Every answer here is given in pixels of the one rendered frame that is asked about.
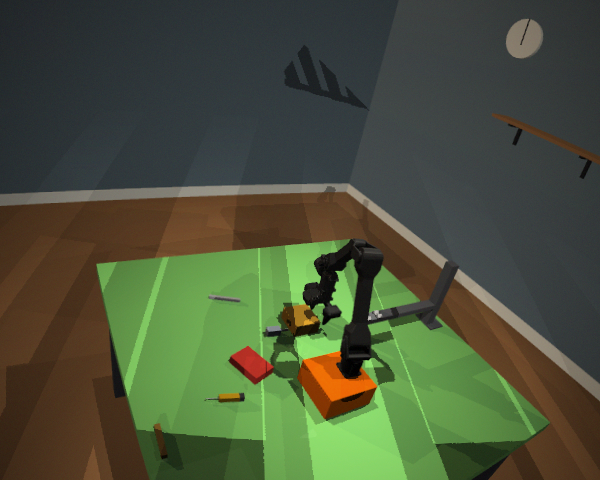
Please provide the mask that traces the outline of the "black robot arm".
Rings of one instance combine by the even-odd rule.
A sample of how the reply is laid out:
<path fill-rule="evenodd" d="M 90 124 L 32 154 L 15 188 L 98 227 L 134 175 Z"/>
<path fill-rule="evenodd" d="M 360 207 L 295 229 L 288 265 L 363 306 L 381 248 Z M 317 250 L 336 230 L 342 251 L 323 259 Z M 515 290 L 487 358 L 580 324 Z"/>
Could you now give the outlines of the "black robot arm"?
<path fill-rule="evenodd" d="M 314 261 L 314 266 L 321 276 L 320 285 L 325 289 L 333 289 L 339 282 L 335 271 L 343 271 L 347 262 L 353 259 L 358 274 L 355 303 L 351 322 L 344 326 L 340 346 L 341 362 L 336 365 L 345 378 L 359 376 L 363 361 L 371 359 L 371 331 L 367 326 L 373 281 L 380 272 L 384 256 L 380 249 L 364 239 L 353 238 L 339 251 L 321 254 Z M 309 289 L 303 292 L 303 300 L 307 306 L 323 304 L 323 292 Z"/>

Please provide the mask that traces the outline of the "grey metal rod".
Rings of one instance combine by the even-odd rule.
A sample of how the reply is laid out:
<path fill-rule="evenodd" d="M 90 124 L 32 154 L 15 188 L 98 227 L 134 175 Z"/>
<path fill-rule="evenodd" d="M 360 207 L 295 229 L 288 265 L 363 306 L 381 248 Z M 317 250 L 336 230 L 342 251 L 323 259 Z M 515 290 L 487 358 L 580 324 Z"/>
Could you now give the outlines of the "grey metal rod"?
<path fill-rule="evenodd" d="M 241 301 L 241 298 L 239 298 L 239 297 L 220 296 L 220 295 L 211 295 L 211 294 L 209 294 L 209 299 L 234 301 L 234 302 L 240 302 Z"/>

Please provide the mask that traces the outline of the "orange-handled screwdriver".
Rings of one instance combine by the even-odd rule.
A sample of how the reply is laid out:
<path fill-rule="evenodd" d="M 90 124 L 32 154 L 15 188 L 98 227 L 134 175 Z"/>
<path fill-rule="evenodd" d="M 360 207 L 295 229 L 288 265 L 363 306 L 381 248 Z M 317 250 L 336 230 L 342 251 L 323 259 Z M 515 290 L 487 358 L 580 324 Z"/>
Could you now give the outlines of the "orange-handled screwdriver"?
<path fill-rule="evenodd" d="M 216 398 L 205 398 L 205 399 L 217 399 Z M 243 402 L 245 399 L 245 395 L 244 393 L 226 393 L 226 394 L 219 394 L 218 396 L 218 400 L 219 403 L 220 402 Z"/>

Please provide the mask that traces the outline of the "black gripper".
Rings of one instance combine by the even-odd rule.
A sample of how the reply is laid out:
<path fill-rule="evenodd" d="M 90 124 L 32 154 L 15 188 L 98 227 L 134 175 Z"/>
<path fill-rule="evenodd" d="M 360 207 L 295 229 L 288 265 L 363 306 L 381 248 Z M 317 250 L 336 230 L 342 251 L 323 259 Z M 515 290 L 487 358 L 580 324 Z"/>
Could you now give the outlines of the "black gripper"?
<path fill-rule="evenodd" d="M 322 314 L 324 315 L 322 325 L 325 325 L 332 318 L 341 317 L 342 311 L 338 306 L 336 306 L 336 305 L 332 306 L 330 303 L 330 301 L 333 301 L 333 297 L 332 297 L 333 292 L 336 292 L 335 287 L 333 289 L 325 289 L 320 285 L 320 283 L 318 284 L 318 282 L 313 282 L 313 283 L 307 283 L 304 287 L 304 290 L 306 291 L 309 289 L 315 289 L 316 287 L 318 288 L 318 290 L 320 292 L 322 291 L 324 294 L 323 305 L 325 306 L 325 308 L 323 309 L 323 312 L 322 312 Z"/>

